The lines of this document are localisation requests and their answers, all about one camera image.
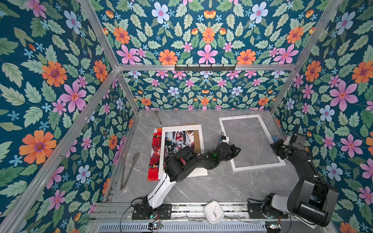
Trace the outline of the clear acrylic sheet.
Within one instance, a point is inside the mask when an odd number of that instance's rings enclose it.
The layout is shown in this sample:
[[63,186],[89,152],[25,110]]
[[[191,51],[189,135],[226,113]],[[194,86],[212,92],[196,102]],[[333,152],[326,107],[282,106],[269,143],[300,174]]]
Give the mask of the clear acrylic sheet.
[[249,171],[281,167],[285,162],[275,155],[270,145],[273,138],[259,114],[219,118],[220,126],[230,142],[241,148],[231,160],[233,171]]

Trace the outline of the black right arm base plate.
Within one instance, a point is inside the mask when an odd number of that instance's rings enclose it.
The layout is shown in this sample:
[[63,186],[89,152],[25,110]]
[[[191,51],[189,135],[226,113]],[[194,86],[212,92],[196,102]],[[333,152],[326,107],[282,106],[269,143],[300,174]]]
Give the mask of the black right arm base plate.
[[248,203],[248,214],[250,219],[288,219],[285,212],[281,212],[263,203]]

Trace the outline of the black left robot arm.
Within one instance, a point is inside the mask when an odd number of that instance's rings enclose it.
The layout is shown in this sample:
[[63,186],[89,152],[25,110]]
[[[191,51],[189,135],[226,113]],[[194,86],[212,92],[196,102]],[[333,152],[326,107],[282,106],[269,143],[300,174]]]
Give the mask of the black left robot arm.
[[164,174],[154,190],[145,196],[141,203],[142,215],[153,219],[159,212],[165,197],[176,183],[186,179],[196,168],[215,169],[220,162],[230,161],[237,157],[241,148],[220,142],[215,150],[204,154],[196,153],[190,146],[185,146],[169,156],[164,165]]

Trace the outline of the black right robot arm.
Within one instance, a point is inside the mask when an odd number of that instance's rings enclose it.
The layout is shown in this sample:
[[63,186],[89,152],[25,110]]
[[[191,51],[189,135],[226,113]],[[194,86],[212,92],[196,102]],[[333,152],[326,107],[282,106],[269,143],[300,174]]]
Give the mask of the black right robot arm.
[[289,214],[308,225],[326,227],[332,218],[339,191],[319,175],[305,142],[304,135],[294,134],[287,141],[279,139],[270,145],[275,155],[291,162],[299,181],[288,197],[274,193],[267,195],[262,212],[268,218]]

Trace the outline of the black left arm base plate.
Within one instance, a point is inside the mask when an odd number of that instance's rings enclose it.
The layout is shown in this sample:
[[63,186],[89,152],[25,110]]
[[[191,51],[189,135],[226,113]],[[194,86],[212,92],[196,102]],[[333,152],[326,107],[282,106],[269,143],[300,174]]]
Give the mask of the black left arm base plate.
[[147,203],[137,203],[134,205],[132,220],[156,220],[171,219],[172,205],[162,204],[157,208],[150,207]]

